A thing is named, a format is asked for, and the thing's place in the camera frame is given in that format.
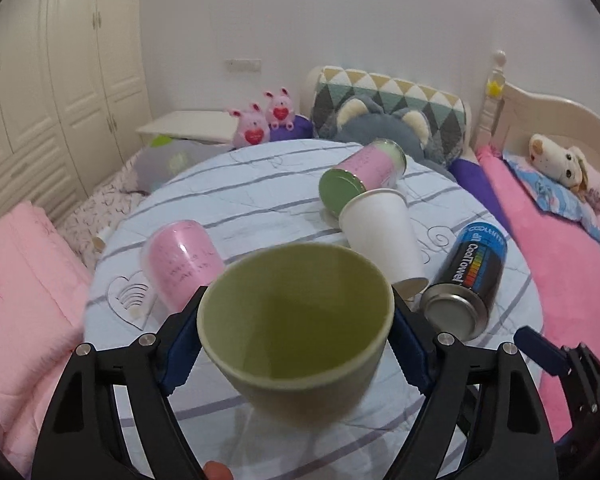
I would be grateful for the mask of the fingertip at bottom edge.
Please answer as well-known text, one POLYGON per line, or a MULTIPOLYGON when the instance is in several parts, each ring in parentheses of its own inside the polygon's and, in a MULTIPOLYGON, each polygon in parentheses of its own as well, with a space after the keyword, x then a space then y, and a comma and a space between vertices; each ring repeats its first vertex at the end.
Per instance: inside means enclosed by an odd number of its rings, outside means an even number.
POLYGON ((209 460, 204 464, 204 474, 208 480, 233 480, 230 468, 224 464, 209 460))

